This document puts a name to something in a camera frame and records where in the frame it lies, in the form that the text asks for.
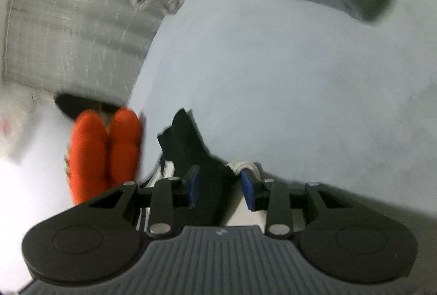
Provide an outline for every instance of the black cloth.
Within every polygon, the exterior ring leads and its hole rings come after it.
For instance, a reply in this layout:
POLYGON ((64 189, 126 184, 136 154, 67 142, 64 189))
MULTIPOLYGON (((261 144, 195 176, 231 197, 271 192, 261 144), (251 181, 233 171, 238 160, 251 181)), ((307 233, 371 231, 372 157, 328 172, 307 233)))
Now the black cloth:
POLYGON ((200 167, 196 205, 174 209, 175 227, 221 225, 238 181, 232 169, 210 156, 185 110, 177 112, 172 125, 158 135, 158 141, 163 151, 160 158, 162 174, 166 161, 173 162, 177 177, 183 177, 193 165, 200 167))

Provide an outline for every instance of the orange plush toy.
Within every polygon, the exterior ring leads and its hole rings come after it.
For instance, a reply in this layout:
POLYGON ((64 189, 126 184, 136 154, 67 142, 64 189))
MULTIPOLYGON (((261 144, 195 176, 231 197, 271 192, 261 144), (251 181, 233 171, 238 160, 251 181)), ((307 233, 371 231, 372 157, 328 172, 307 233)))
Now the orange plush toy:
POLYGON ((139 159, 141 123, 127 108, 118 110, 109 132, 99 115, 86 110, 71 134, 68 179, 74 205, 133 181, 139 159))

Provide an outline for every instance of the metal screw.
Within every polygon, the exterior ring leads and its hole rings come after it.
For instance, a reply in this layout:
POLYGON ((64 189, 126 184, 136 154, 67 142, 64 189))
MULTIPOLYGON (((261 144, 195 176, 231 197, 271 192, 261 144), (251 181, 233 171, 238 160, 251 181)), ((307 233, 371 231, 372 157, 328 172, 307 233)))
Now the metal screw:
POLYGON ((154 223, 149 227, 150 233, 153 233, 154 235, 165 235, 166 233, 169 233, 171 231, 171 226, 167 223, 154 223))
POLYGON ((284 236, 290 232, 290 228, 282 223, 275 223, 269 227, 269 232, 275 236, 284 236))

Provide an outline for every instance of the orange plush carrot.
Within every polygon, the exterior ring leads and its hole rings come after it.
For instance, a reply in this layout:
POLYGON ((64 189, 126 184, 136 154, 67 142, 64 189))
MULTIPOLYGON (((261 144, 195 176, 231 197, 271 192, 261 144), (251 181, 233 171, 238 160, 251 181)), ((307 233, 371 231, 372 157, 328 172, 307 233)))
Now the orange plush carrot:
POLYGON ((110 188, 107 172, 108 134, 93 111, 83 112, 71 134, 68 158, 70 190, 75 205, 110 188))
POLYGON ((133 181, 138 166, 141 123, 132 110, 118 110, 109 128, 109 176, 112 186, 133 181))

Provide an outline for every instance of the orange object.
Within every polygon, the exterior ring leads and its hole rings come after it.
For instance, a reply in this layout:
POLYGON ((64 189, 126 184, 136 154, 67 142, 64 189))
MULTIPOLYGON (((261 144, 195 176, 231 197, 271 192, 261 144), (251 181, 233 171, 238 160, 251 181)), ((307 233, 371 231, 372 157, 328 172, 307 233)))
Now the orange object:
POLYGON ((86 111, 77 118, 67 161, 75 205, 134 180, 141 130, 138 117, 127 108, 115 113, 109 135, 95 112, 86 111))

